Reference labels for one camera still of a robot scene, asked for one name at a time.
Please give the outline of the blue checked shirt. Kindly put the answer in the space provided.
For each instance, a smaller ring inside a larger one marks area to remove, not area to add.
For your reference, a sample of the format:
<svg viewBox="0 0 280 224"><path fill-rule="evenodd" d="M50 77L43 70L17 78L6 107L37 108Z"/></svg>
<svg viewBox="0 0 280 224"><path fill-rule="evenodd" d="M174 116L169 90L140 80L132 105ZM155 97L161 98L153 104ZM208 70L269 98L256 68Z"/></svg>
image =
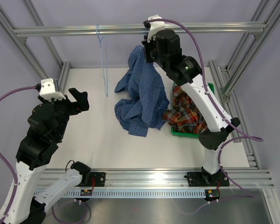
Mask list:
<svg viewBox="0 0 280 224"><path fill-rule="evenodd" d="M145 59L144 47L136 46L128 58L128 71L117 83L114 92L127 92L114 107L115 116L129 135L146 137L149 128L164 125L163 113L169 100L161 75Z"/></svg>

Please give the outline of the light blue wire hanger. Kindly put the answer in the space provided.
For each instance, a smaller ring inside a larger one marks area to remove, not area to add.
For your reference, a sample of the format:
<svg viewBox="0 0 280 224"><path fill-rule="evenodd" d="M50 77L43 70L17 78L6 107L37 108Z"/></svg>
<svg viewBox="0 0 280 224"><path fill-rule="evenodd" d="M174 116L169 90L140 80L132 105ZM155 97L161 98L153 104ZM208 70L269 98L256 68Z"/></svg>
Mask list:
<svg viewBox="0 0 280 224"><path fill-rule="evenodd" d="M99 49L100 49L100 64L101 64L101 70L102 70L103 81L104 81L105 95L106 97L108 97L109 91L108 91L107 47L105 46L103 48L103 41L105 40L105 37L100 34L100 26L98 24L96 24L96 36L98 38Z"/></svg>

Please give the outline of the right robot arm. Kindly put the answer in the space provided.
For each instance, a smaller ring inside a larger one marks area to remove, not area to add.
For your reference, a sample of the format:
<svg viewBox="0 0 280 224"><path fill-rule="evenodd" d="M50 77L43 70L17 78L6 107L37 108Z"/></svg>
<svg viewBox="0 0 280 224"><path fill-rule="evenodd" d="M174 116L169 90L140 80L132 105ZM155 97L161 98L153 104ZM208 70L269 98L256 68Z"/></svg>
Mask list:
<svg viewBox="0 0 280 224"><path fill-rule="evenodd" d="M188 172L186 178L190 187L227 187L228 178L222 172L218 161L220 147L227 140L238 118L231 117L209 89L198 62L182 54L180 37L171 29L159 28L144 36L143 45L148 63L157 63L194 101L203 115L207 131L199 135L204 146L204 164L200 172Z"/></svg>

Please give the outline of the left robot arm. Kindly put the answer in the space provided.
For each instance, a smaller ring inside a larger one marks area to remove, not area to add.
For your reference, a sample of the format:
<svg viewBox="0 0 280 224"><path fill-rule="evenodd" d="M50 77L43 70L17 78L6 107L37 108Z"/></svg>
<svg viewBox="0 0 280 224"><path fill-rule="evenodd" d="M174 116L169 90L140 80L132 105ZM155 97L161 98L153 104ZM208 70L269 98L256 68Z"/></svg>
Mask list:
<svg viewBox="0 0 280 224"><path fill-rule="evenodd" d="M10 168L14 180L0 209L0 224L40 224L68 190L90 183L91 168L77 161L57 182L34 195L40 177L62 142L70 116L89 110L87 92L70 88L69 93L75 102L67 96L61 100L38 97L41 104L28 118L30 127L19 145L16 168Z"/></svg>

